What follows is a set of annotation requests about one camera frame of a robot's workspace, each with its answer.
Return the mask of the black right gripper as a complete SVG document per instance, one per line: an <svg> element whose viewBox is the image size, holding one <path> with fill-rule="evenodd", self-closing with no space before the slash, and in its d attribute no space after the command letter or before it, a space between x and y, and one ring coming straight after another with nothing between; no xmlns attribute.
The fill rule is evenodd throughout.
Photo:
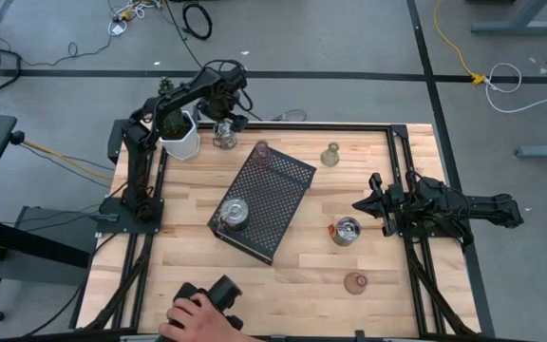
<svg viewBox="0 0 547 342"><path fill-rule="evenodd" d="M385 237L390 237L398 231L397 223L391 216L401 211L405 200L404 187L400 182L394 182L384 191L382 184L381 175L377 172L373 173L370 177L372 193L365 199L354 202L353 208L373 218L382 218L384 220L383 234Z"/></svg>

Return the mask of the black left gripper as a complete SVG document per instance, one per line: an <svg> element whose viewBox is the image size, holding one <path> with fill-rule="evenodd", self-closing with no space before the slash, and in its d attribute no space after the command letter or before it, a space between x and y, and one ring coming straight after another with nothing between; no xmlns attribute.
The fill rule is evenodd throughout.
<svg viewBox="0 0 547 342"><path fill-rule="evenodd" d="M233 112L238 101L238 90L223 91L211 97L203 98L201 113L213 124L229 120L231 121L231 130L241 132L248 125L249 119Z"/></svg>

